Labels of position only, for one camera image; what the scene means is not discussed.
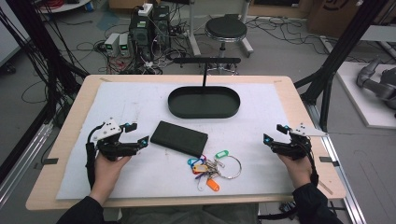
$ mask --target black oval tray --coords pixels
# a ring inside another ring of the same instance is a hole
[[[180,87],[169,94],[169,110],[181,119],[227,119],[238,112],[238,93],[227,87]]]

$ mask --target black wallet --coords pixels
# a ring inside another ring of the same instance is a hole
[[[200,158],[207,141],[207,133],[200,133],[165,121],[160,121],[150,142]]]

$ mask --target human hand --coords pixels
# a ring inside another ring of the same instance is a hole
[[[305,184],[311,183],[311,162],[308,157],[304,157],[299,160],[292,160],[290,157],[282,156],[277,154],[277,156],[285,163],[288,168],[288,173],[293,186],[297,189]]]
[[[119,179],[122,167],[131,159],[123,157],[119,161],[109,161],[99,152],[95,161],[95,183],[90,197],[103,205]]]

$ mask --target round stool seat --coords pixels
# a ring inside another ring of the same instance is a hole
[[[205,26],[205,32],[209,37],[223,42],[240,41],[245,38],[247,31],[244,23],[230,17],[211,19]]]

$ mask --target wooden tabletop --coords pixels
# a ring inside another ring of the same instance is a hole
[[[64,122],[58,138],[49,154],[49,158],[59,158],[57,164],[45,165],[26,202],[29,210],[67,209],[78,200],[57,200],[56,195],[61,186],[64,170],[71,150],[76,143],[82,124],[95,99],[97,90],[103,82],[158,82],[202,83],[202,76],[137,76],[137,75],[90,75],[85,78],[76,101]],[[210,83],[268,83],[274,84],[289,125],[295,127],[301,122],[306,125],[313,123],[305,110],[300,95],[294,88],[289,77],[268,76],[209,76]],[[319,157],[329,157],[320,137],[311,137],[312,150],[315,154],[316,166],[320,176],[318,188],[329,199],[342,199],[346,191],[332,163],[320,162]],[[207,196],[194,198],[150,198],[150,199],[114,199],[108,200],[105,207],[210,204],[210,203],[258,203],[281,202],[292,200],[291,195],[238,195],[238,196]]]

